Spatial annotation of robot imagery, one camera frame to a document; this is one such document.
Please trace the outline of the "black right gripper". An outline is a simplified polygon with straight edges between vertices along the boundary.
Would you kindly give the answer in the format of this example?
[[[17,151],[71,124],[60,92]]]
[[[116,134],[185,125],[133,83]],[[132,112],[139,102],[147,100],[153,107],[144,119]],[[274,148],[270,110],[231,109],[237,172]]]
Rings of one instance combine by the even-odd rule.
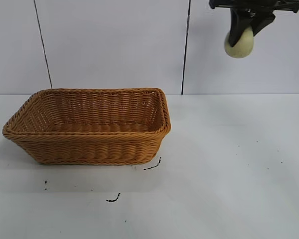
[[[231,8],[231,27],[228,42],[234,47],[243,32],[248,27],[253,36],[256,36],[262,29],[271,24],[276,16],[273,13],[249,13],[270,12],[275,10],[299,11],[299,0],[210,0],[209,6],[212,9],[217,7]]]

